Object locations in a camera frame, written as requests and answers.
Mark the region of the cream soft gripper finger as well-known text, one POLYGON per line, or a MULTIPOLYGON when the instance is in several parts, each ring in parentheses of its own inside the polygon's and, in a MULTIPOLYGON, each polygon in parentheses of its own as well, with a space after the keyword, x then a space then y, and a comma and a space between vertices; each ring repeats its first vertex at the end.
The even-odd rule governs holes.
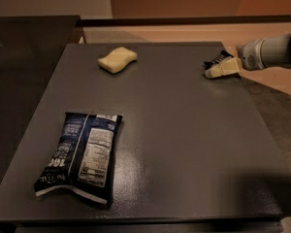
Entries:
POLYGON ((208 79, 216 79, 223 76, 237 74, 241 68, 242 63, 239 58, 227 57, 213 61, 210 64, 210 67, 205 71, 205 76, 208 79))

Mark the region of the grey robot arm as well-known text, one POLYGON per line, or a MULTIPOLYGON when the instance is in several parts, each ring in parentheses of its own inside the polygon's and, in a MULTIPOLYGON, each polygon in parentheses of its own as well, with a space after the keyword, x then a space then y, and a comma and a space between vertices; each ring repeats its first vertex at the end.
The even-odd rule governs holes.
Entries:
POLYGON ((258 71, 271 67, 291 69, 291 33, 260 38, 237 45, 237 55, 223 50, 212 61, 205 61, 205 76, 216 79, 246 71, 258 71))

